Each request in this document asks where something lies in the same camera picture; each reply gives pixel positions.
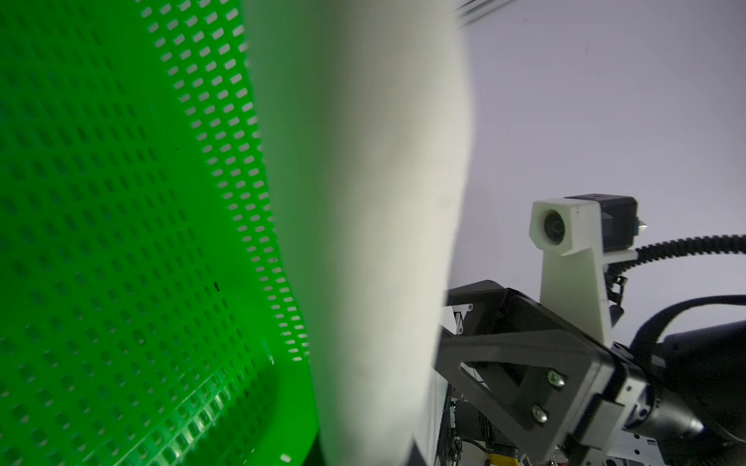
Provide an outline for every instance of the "green plastic bin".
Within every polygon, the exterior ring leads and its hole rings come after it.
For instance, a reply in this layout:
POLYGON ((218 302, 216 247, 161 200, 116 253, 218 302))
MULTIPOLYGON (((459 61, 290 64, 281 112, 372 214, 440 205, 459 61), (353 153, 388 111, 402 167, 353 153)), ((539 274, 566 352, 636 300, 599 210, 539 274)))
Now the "green plastic bin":
POLYGON ((239 0, 0 8, 0 464, 300 465, 239 0))

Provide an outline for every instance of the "white cloth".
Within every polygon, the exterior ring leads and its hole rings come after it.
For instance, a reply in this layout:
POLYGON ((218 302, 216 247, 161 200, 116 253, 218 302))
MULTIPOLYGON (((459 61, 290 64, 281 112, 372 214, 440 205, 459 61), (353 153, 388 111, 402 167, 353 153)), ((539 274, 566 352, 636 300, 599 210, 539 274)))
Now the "white cloth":
POLYGON ((451 6, 245 0, 269 192, 330 466, 402 464, 471 146, 451 6))

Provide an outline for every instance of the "wire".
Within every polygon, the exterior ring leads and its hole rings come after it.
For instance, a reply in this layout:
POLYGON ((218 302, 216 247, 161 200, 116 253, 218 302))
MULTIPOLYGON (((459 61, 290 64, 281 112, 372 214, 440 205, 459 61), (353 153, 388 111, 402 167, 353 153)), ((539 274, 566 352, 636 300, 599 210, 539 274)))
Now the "wire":
POLYGON ((494 453, 492 450, 487 450, 485 447, 479 445, 479 442, 477 442, 476 440, 471 440, 470 438, 462 438, 461 441, 464 441, 467 444, 474 445, 476 448, 479 448, 480 450, 487 453, 488 455, 492 455, 494 453))
POLYGON ((673 306, 665 308, 663 311, 658 312, 653 317, 648 319, 635 335, 635 339, 630 345, 630 353, 635 356, 635 359, 648 366, 650 364, 651 356, 653 355, 653 349, 655 344, 658 342, 658 338, 663 334, 663 330, 674 320, 679 314, 691 309, 692 307, 707 306, 709 304, 731 304, 734 306, 746 306, 746 295, 723 295, 723 296, 709 296, 709 297, 698 297, 688 301, 683 301, 673 306))
POLYGON ((696 238, 664 241, 635 249, 636 260, 610 264, 608 274, 622 275, 637 265, 672 257, 694 256, 696 254, 746 254, 746 235, 702 236, 696 238))

